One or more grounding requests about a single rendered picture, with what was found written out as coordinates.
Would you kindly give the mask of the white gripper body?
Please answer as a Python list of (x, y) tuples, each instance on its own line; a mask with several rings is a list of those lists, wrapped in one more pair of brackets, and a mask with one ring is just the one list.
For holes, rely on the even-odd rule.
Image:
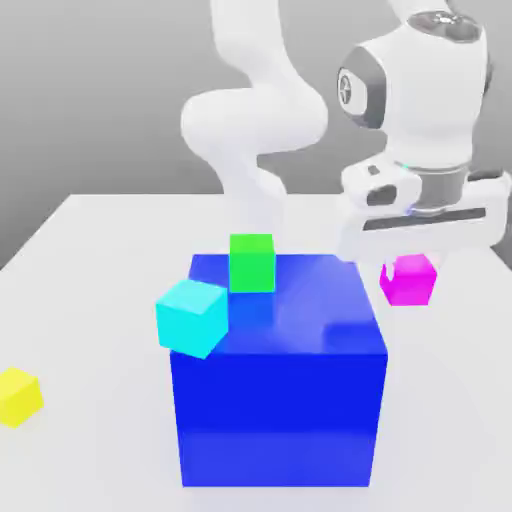
[(511, 193), (509, 174), (481, 174), (464, 184), (459, 203), (432, 216), (388, 208), (370, 213), (342, 195), (337, 256), (346, 262), (384, 263), (406, 255), (491, 247), (504, 236)]

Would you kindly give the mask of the small magenta cube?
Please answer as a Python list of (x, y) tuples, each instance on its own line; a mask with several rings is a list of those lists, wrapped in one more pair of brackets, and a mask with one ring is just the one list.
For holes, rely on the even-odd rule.
[(391, 306), (427, 306), (437, 280), (437, 271), (423, 254), (401, 256), (393, 264), (393, 277), (388, 265), (381, 269), (379, 284)]

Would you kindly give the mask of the small green cube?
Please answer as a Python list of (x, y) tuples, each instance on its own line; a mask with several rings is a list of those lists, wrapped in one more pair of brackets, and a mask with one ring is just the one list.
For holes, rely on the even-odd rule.
[(229, 288), (231, 293), (272, 293), (276, 253), (271, 234), (231, 234)]

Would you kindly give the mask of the small cyan cube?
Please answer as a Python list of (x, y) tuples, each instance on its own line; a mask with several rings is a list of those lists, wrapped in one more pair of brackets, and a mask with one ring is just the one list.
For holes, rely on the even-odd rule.
[(162, 347), (206, 359), (228, 332), (227, 289), (181, 280), (157, 300), (156, 321)]

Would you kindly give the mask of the small yellow cube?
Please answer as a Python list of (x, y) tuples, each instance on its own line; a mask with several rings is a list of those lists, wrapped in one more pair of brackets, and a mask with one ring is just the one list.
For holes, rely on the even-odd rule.
[(0, 373), (0, 424), (17, 428), (43, 405), (36, 376), (15, 367)]

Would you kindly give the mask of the large blue box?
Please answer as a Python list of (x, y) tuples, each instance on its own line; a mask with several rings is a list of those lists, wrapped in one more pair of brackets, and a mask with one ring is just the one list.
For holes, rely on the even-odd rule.
[(281, 255), (205, 359), (172, 353), (187, 487), (365, 487), (388, 352), (357, 267)]

